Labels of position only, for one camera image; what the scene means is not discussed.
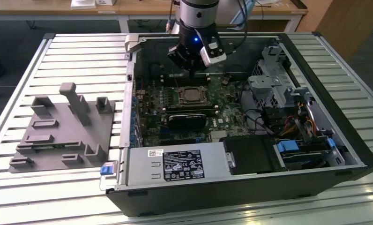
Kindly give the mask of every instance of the warning label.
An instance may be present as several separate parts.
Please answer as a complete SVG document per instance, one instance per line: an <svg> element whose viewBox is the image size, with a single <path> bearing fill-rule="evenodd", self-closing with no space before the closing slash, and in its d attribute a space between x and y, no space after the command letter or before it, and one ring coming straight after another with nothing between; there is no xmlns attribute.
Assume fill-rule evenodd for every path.
<svg viewBox="0 0 373 225"><path fill-rule="evenodd" d="M205 178L201 150L163 152L164 180Z"/></svg>

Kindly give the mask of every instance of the metal bracket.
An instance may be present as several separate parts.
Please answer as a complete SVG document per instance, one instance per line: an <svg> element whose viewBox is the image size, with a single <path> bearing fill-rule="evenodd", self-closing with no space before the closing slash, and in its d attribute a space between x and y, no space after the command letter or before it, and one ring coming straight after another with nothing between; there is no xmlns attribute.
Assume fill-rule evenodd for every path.
<svg viewBox="0 0 373 225"><path fill-rule="evenodd" d="M126 52L131 53L139 48L139 34L128 34L124 41Z"/></svg>

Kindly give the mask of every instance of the aluminum extrusion table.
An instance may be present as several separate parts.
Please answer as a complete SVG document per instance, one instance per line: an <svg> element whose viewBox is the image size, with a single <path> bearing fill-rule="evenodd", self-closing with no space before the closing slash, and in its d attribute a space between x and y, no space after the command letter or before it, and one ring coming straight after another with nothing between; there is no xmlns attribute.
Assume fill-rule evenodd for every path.
<svg viewBox="0 0 373 225"><path fill-rule="evenodd" d="M289 37L373 151L371 90L322 37L311 33L291 33ZM126 34L56 34L43 39L0 116L0 224L373 224L373 173L318 196L154 217L122 214L99 189L99 168L8 173L8 162L34 113L34 97L50 95L54 102L64 102L59 95L62 82L74 82L86 100L98 96L115 100L108 160L118 159L127 70L124 38Z"/></svg>

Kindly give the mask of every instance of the blue drive latch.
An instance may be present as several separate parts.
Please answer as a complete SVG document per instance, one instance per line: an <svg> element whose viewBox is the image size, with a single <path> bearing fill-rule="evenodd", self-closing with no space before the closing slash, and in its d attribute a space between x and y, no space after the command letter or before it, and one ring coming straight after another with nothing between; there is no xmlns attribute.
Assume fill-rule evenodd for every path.
<svg viewBox="0 0 373 225"><path fill-rule="evenodd" d="M299 147L297 144L297 141L281 141L277 144L277 148L279 152L285 152L285 151L298 151Z"/></svg>

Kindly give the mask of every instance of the motherboard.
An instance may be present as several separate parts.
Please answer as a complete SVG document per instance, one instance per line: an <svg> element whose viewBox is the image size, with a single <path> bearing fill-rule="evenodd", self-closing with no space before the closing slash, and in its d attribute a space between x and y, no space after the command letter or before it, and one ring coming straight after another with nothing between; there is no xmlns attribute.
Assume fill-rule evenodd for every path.
<svg viewBox="0 0 373 225"><path fill-rule="evenodd" d="M143 146L218 142L250 134L238 92L227 75L203 75L199 86L175 75L136 91Z"/></svg>

